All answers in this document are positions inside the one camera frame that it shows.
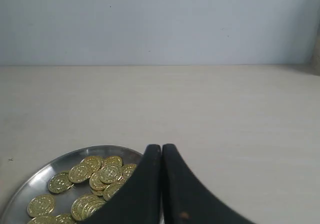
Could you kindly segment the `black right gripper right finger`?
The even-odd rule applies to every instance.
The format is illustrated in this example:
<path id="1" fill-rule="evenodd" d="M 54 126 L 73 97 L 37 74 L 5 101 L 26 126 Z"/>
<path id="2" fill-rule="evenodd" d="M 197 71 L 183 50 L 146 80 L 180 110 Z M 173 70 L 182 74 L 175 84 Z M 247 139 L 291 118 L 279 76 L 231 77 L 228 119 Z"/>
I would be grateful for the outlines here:
<path id="1" fill-rule="evenodd" d="M 174 144 L 163 145 L 161 161 L 165 223 L 252 223 L 198 180 Z"/>

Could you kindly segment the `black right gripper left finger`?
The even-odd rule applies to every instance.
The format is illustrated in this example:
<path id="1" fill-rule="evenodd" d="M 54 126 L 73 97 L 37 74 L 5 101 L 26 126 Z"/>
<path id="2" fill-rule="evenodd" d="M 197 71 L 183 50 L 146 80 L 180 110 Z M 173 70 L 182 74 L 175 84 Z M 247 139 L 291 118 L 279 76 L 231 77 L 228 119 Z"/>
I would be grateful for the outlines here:
<path id="1" fill-rule="evenodd" d="M 84 222 L 91 224 L 159 223 L 161 156 L 159 145 L 148 145 L 131 177 L 106 204 Z"/>

